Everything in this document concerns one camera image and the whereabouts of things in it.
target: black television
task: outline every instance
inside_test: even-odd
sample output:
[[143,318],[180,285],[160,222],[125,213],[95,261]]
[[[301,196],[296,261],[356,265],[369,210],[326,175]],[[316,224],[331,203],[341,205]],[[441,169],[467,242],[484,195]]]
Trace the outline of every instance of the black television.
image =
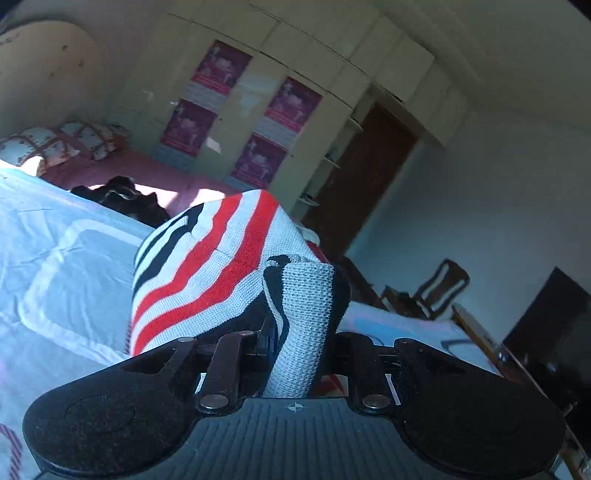
[[591,296],[559,268],[503,341],[591,452]]

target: knitted fabric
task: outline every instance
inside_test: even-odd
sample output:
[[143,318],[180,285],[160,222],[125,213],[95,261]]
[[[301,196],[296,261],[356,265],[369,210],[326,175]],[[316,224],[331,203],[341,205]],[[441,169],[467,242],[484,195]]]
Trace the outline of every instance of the knitted fabric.
[[182,336],[216,343],[226,333],[259,330],[271,312],[280,341],[265,393],[304,395],[348,304],[349,287],[335,278],[268,192],[197,205],[138,250],[130,351]]

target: pillow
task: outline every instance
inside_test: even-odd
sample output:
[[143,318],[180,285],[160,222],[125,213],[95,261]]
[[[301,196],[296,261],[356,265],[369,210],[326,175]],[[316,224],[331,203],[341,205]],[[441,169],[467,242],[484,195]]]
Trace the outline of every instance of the pillow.
[[0,159],[15,167],[22,167],[27,160],[41,157],[36,175],[80,153],[76,147],[48,128],[27,128],[16,135],[0,140]]
[[103,160],[110,153],[126,149],[128,132],[119,125],[69,122],[60,125],[60,130],[80,140],[90,150],[95,160]]

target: wooden door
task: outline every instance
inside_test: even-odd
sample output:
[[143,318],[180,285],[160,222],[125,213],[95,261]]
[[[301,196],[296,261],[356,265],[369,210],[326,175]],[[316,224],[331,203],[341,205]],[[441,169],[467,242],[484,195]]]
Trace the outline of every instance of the wooden door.
[[326,256],[347,250],[408,157],[416,137],[393,115],[375,106],[339,160],[302,223],[320,237]]

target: pink poster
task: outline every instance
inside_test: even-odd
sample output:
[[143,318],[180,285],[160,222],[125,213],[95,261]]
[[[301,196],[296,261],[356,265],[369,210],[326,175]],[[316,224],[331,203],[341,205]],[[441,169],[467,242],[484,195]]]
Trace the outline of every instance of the pink poster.
[[266,189],[277,173],[287,150],[252,134],[234,166],[232,177],[257,189]]
[[251,58],[248,53],[217,41],[209,47],[191,81],[228,96]]
[[287,77],[226,182],[236,188],[266,189],[320,100],[322,95]]
[[195,157],[216,117],[215,112],[181,100],[160,143]]
[[153,156],[191,170],[217,113],[252,57],[221,41],[209,47],[191,77]]
[[287,77],[265,111],[265,116],[299,133],[321,99],[319,93]]

